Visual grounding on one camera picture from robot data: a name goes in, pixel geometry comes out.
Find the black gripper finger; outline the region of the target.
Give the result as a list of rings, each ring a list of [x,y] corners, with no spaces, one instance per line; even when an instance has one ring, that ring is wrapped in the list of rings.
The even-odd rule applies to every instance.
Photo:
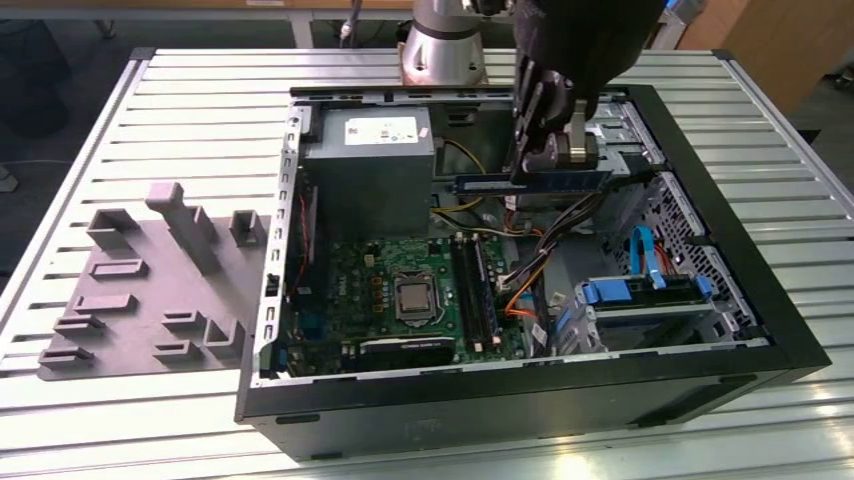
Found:
[[[586,131],[586,113],[587,101],[578,100],[563,128],[566,147],[558,163],[561,168],[595,168],[598,165],[598,145],[594,135]]]
[[[518,57],[513,107],[513,183],[527,183],[533,173],[569,165],[571,147],[565,128],[573,112],[573,82],[530,57]]]

